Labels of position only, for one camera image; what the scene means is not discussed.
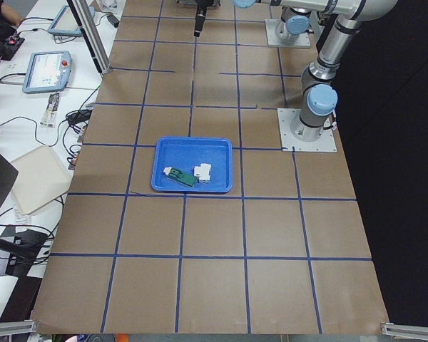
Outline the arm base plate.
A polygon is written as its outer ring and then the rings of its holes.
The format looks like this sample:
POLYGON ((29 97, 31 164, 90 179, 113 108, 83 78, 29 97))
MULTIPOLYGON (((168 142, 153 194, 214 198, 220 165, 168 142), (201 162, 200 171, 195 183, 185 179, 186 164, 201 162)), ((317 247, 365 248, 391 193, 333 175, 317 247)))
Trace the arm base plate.
POLYGON ((300 109, 278 108, 281 149, 288 152, 337 152, 333 129, 327 118, 323 126, 309 128, 300 121, 300 109))
POLYGON ((284 48, 309 48, 311 46, 308 33, 292 35, 280 19, 266 19, 265 28, 268 46, 284 48))

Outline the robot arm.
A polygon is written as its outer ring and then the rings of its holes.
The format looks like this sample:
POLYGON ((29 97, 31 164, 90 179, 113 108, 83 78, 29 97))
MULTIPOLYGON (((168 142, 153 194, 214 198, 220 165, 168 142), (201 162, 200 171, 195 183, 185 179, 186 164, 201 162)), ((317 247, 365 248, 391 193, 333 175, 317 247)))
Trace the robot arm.
POLYGON ((317 59, 302 73, 303 105, 290 124, 292 134, 304 142, 318 140, 327 117, 337 105, 337 93, 330 83, 336 76, 343 53, 365 21, 383 17, 396 1, 266 1, 271 6, 336 14, 337 18, 317 59))

